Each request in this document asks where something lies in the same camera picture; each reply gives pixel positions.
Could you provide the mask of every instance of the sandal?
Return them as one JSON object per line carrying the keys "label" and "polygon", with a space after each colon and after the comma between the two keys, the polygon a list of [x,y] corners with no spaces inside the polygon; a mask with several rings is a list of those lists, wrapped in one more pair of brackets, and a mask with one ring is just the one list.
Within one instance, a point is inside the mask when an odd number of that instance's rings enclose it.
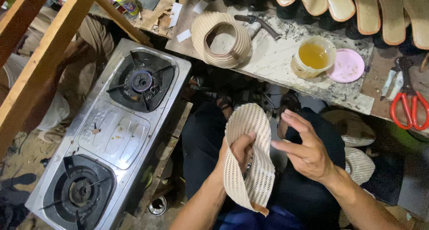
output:
{"label": "sandal", "polygon": [[[217,94],[216,102],[218,100],[221,100],[221,101],[219,102],[219,104],[217,104],[217,106],[221,109],[222,113],[225,116],[225,119],[228,121],[229,117],[232,114],[233,101],[230,96],[227,96],[226,94],[222,94],[222,93]],[[228,113],[224,112],[224,110],[226,110],[228,107],[231,107],[231,113],[229,115]]]}
{"label": "sandal", "polygon": [[298,100],[298,97],[292,93],[283,94],[280,99],[280,109],[279,112],[284,112],[285,109],[288,109],[292,112],[297,112],[301,109],[301,103]]}

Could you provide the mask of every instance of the workbench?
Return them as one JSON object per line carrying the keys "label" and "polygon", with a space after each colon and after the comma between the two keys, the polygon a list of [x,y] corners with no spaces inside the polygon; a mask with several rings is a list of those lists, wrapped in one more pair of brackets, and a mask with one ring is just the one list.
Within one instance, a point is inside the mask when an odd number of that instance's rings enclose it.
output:
{"label": "workbench", "polygon": [[[197,14],[193,8],[200,0],[186,0],[183,5],[179,21],[173,28],[171,37],[166,45],[166,49],[178,52],[190,57],[201,59],[192,44],[192,37],[178,42],[176,36],[185,30],[191,30],[192,23]],[[328,101],[336,105],[379,118],[390,120],[387,100],[380,101],[381,89],[387,78],[389,70],[394,66],[395,58],[401,56],[395,47],[389,49],[375,48],[372,38],[362,40],[351,40],[344,35],[344,29],[330,32],[315,25],[297,25],[293,20],[279,19],[275,14],[275,7],[269,6],[265,12],[250,12],[245,7],[226,7],[222,0],[209,1],[206,11],[226,12],[231,15],[255,15],[263,19],[275,31],[282,36],[277,41],[261,29],[252,40],[252,56],[232,70],[269,82],[282,87],[294,89],[304,95],[309,95],[317,99]],[[315,35],[320,35],[333,42],[336,48],[349,48],[358,52],[365,62],[365,72],[356,81],[342,84],[337,83],[326,76],[320,74],[312,79],[301,79],[297,77],[290,67],[292,55],[297,51],[297,47],[302,40]],[[411,79],[416,90],[429,99],[429,72],[419,73],[419,62],[422,57],[416,56],[413,61],[417,66],[410,69]],[[400,121],[406,123],[402,105],[397,105],[397,116]],[[423,107],[419,106],[419,121],[424,122],[426,114]],[[429,136],[429,129],[423,134]]]}
{"label": "workbench", "polygon": [[[153,11],[142,8],[140,14],[142,19],[138,16],[131,16],[129,13],[124,13],[123,16],[136,28],[151,32],[156,35],[170,38],[172,27],[170,25],[171,8],[175,0],[160,0]],[[89,9],[89,13],[97,15],[106,19],[111,19],[109,14],[100,6],[94,3]]]}

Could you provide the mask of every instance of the foot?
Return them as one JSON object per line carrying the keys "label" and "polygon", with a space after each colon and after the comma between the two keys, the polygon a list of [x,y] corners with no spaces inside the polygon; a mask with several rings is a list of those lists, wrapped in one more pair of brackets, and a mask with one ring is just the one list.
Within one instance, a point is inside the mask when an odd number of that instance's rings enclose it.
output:
{"label": "foot", "polygon": [[233,114],[233,101],[230,96],[221,96],[216,100],[216,105],[222,110],[223,116],[228,121]]}
{"label": "foot", "polygon": [[[286,109],[289,109],[293,112],[296,112],[298,109],[301,109],[301,103],[298,101],[298,97],[292,93],[284,94],[280,100],[280,109],[279,112],[283,113]],[[289,125],[280,119],[277,126],[277,136],[284,140],[286,138],[286,131]]]}

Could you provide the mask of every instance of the red scissors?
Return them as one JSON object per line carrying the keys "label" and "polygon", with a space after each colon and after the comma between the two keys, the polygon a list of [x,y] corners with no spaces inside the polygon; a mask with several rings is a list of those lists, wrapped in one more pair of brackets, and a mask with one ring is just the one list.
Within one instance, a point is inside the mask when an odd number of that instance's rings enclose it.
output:
{"label": "red scissors", "polygon": [[[410,59],[406,57],[399,58],[398,66],[400,67],[400,70],[402,71],[404,76],[404,85],[402,86],[403,93],[398,93],[392,104],[390,105],[390,117],[393,119],[394,123],[402,129],[409,130],[414,127],[416,130],[425,130],[427,127],[429,127],[429,103],[419,92],[415,91],[413,89],[413,85],[411,85],[409,69],[412,65],[413,62]],[[412,96],[411,110],[407,102],[408,95]],[[402,100],[402,106],[404,108],[405,115],[407,116],[406,126],[401,124],[400,121],[396,118],[396,103],[400,99]],[[422,126],[419,126],[419,124],[417,123],[417,101],[421,102],[426,111],[426,121]]]}

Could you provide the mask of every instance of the lap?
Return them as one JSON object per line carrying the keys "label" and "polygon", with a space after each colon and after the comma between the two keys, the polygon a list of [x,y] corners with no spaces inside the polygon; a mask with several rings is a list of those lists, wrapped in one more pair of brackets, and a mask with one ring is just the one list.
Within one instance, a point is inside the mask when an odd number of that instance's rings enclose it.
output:
{"label": "lap", "polygon": [[[333,126],[321,116],[303,108],[298,111],[313,124],[334,164],[345,168],[344,142]],[[226,121],[214,103],[203,104],[185,123],[182,131],[186,196],[190,199],[216,166]],[[298,132],[289,128],[286,138],[302,143]],[[320,183],[298,173],[292,164],[276,178],[270,204],[279,205],[313,228],[338,228],[340,206]]]}

